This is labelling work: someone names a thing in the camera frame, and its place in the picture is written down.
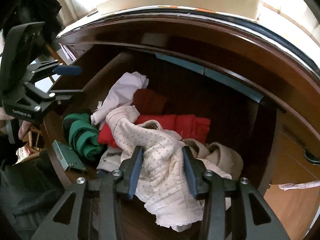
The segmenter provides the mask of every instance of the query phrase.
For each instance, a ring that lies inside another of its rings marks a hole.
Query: blue clamp handle
[[[53,73],[58,75],[78,76],[82,73],[82,68],[79,66],[59,65],[53,70]]]

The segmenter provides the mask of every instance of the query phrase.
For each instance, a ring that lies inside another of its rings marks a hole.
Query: green clothing
[[[62,123],[69,146],[80,156],[94,161],[102,152],[103,145],[98,143],[99,131],[90,125],[90,115],[69,114]]]

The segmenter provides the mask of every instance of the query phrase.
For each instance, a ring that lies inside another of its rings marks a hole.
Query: metal bracket
[[[87,168],[79,159],[77,153],[69,146],[54,140],[52,148],[54,149],[63,170],[66,171],[68,168],[73,168],[80,171],[87,171]]]

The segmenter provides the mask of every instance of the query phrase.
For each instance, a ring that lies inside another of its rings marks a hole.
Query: white patterned cloth
[[[146,88],[148,83],[147,77],[138,72],[124,73],[111,87],[103,103],[99,102],[97,110],[91,115],[91,123],[100,124],[101,130],[107,114],[119,106],[131,105],[133,94],[138,89]]]
[[[155,120],[133,124],[138,116],[134,106],[121,106],[107,115],[106,122],[123,150],[121,161],[131,158],[137,145],[144,149],[135,195],[145,202],[144,206],[151,214],[156,215],[158,225],[181,231],[180,226],[187,228],[203,216],[200,202],[189,193],[184,174],[181,148],[185,144],[174,134],[165,133]],[[208,160],[204,160],[204,164],[221,177],[231,179],[231,175]]]
[[[320,186],[320,180],[315,180],[315,181],[301,183],[301,184],[293,184],[293,183],[280,184],[279,188],[283,190],[288,190],[288,189],[304,189],[304,188],[319,187],[319,186]]]

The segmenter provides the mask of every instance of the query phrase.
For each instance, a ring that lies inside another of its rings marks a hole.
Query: white fabric
[[[243,169],[243,160],[239,153],[220,143],[210,144],[208,150],[210,155],[206,157],[206,160],[216,164],[224,172],[229,173],[232,179],[239,179]]]
[[[192,224],[188,224],[188,225],[183,225],[183,226],[173,226],[171,228],[177,232],[182,232],[184,230],[191,228],[191,226],[192,226]]]
[[[157,121],[133,124],[138,116],[134,106],[122,106],[106,117],[117,145],[123,149],[121,161],[131,158],[135,146],[144,148],[136,196],[145,202],[144,206],[151,214],[156,215],[158,225],[179,230],[179,226],[201,220],[201,204],[189,193],[183,170],[181,147],[185,143],[166,134]],[[208,160],[203,162],[206,168],[231,179],[231,175]]]
[[[286,184],[280,184],[279,188],[283,190],[288,189],[303,189],[303,188],[311,188],[311,187],[319,187],[320,186],[320,180],[301,183],[301,184],[293,184],[293,183],[286,183]]]
[[[122,154],[122,149],[112,148],[108,146],[108,149],[101,156],[99,165],[97,166],[98,170],[113,171],[119,169],[121,161],[120,157]]]
[[[232,179],[239,179],[243,169],[243,160],[239,153],[221,145],[220,143],[212,143],[205,147],[202,143],[194,139],[185,139],[185,144],[191,149],[195,158],[202,161],[209,161],[219,169],[232,176]]]
[[[147,77],[138,72],[124,73],[111,87],[103,104],[99,102],[98,109],[91,115],[91,123],[100,124],[99,130],[101,130],[107,114],[119,106],[131,105],[133,94],[138,89],[146,88],[148,83]]]

